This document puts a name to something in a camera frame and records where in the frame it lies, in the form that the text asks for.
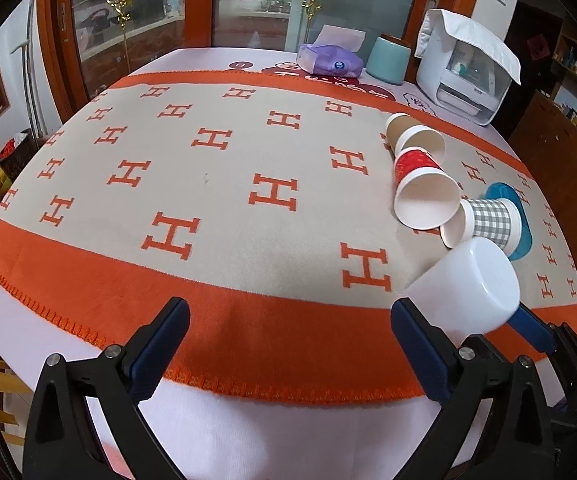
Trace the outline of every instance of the blue gripper pad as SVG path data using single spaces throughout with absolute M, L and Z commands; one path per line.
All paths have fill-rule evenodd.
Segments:
M 555 351 L 555 338 L 551 329 L 523 303 L 520 303 L 508 324 L 538 352 L 550 354 Z
M 139 328 L 127 343 L 127 350 L 133 340 L 138 345 L 143 344 L 143 349 L 132 357 L 130 368 L 125 371 L 130 380 L 128 394 L 136 404 L 153 395 L 189 325 L 188 303 L 181 298 L 171 298 L 153 322 Z
M 451 398 L 449 368 L 402 300 L 391 307 L 391 330 L 430 400 L 440 404 Z

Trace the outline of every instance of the screw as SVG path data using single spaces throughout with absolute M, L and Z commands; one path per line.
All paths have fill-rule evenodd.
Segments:
M 111 346 L 107 346 L 107 348 L 104 351 L 104 355 L 109 359 L 113 359 L 114 357 L 117 357 L 118 355 L 120 355 L 121 352 L 122 352 L 122 347 L 120 345 L 111 345 Z
M 48 366 L 55 366 L 61 358 L 62 356 L 60 354 L 51 354 L 46 358 L 46 364 Z
M 462 357 L 462 359 L 466 360 L 466 361 L 470 361 L 471 359 L 473 359 L 473 357 L 475 357 L 475 352 L 473 351 L 472 348 L 469 348 L 468 346 L 462 346 L 462 348 L 460 348 L 457 353 L 459 354 L 460 357 Z
M 531 366 L 533 366 L 533 361 L 528 355 L 521 355 L 518 357 L 518 361 L 520 361 L 520 364 L 525 368 L 531 368 Z

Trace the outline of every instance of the gray checkered cup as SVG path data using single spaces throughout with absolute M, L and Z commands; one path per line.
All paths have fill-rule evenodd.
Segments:
M 449 249 L 469 238 L 481 236 L 493 241 L 507 256 L 518 247 L 521 231 L 520 212 L 506 198 L 463 198 L 453 218 L 440 227 L 442 241 Z

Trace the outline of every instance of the white appliance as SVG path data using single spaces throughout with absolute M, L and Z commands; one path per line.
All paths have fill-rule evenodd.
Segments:
M 436 104 L 486 126 L 515 80 L 520 61 L 491 31 L 444 9 L 427 12 L 418 35 L 418 86 Z

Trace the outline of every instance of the orange and beige tablecloth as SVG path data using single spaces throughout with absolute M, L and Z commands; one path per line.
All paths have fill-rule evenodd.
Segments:
M 389 309 L 447 250 L 436 230 L 393 214 L 383 128 L 405 111 L 445 134 L 443 169 L 465 197 L 494 182 L 517 190 L 534 240 L 513 263 L 521 299 L 577 332 L 575 266 L 526 167 L 391 97 L 277 73 L 142 69 L 53 134 L 15 181 L 0 206 L 0 286 L 98 348 L 185 298 L 190 330 L 166 377 L 193 390 L 256 406 L 418 397 Z M 489 338 L 510 358 L 540 359 L 507 326 Z

